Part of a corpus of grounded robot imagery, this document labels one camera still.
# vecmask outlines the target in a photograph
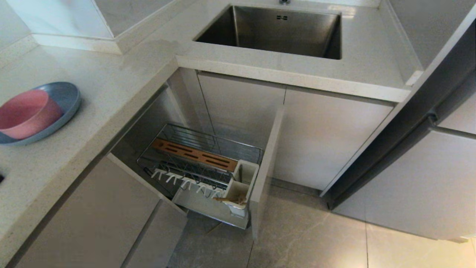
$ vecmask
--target gray plate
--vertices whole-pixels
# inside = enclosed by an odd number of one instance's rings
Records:
[[[0,145],[5,146],[20,146],[27,145],[39,141],[49,135],[55,133],[58,129],[64,126],[78,111],[81,104],[81,94],[77,87],[68,82],[54,82],[45,84],[34,89],[41,89],[48,93],[48,95],[56,101],[61,107],[64,114],[56,122],[35,135],[23,140],[10,138],[7,135],[0,133]]]

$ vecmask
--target gray tile floor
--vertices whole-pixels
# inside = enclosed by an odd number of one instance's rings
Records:
[[[317,193],[275,181],[260,241],[190,212],[169,268],[474,268],[472,242],[434,241],[327,210]]]

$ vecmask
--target white wall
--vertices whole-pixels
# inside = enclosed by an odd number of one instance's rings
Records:
[[[426,69],[475,0],[390,0],[390,3]]]
[[[92,0],[7,0],[32,33],[112,38]]]
[[[134,26],[173,0],[96,0],[114,36]]]
[[[5,0],[0,0],[0,50],[30,34],[30,30]]]

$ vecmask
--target stainless steel sink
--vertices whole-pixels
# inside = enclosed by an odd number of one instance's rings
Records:
[[[340,15],[231,6],[195,40],[341,59]]]

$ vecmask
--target countertop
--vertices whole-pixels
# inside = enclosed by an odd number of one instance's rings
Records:
[[[84,168],[178,68],[365,96],[392,102],[410,93],[377,9],[295,1],[232,4],[342,12],[343,58],[329,60],[193,42],[230,2],[198,0],[125,55],[38,46],[0,69],[0,103],[35,86],[80,89],[77,115],[50,137],[0,148],[0,267],[4,267]]]

